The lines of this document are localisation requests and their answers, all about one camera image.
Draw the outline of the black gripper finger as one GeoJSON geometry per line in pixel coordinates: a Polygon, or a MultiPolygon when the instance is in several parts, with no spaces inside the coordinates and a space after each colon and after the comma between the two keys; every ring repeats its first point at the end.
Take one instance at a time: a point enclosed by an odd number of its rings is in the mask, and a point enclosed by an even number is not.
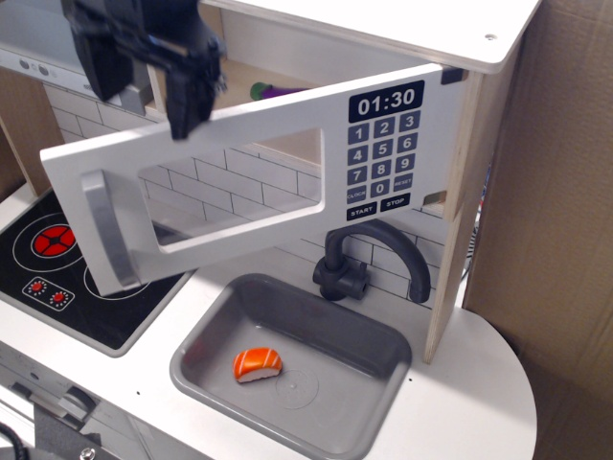
{"type": "Polygon", "coordinates": [[[92,91],[108,101],[132,83],[132,60],[122,54],[111,35],[73,32],[80,64],[92,91]]]}
{"type": "Polygon", "coordinates": [[[201,68],[172,66],[166,74],[166,109],[173,140],[185,140],[211,116],[216,98],[226,90],[219,61],[201,68]]]}

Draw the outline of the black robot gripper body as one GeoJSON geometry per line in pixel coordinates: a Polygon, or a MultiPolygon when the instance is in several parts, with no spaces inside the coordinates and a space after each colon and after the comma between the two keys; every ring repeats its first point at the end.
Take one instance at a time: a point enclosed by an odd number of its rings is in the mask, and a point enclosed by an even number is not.
{"type": "Polygon", "coordinates": [[[219,61],[222,40],[197,1],[63,1],[71,32],[111,35],[122,54],[158,68],[201,68],[219,61]]]}

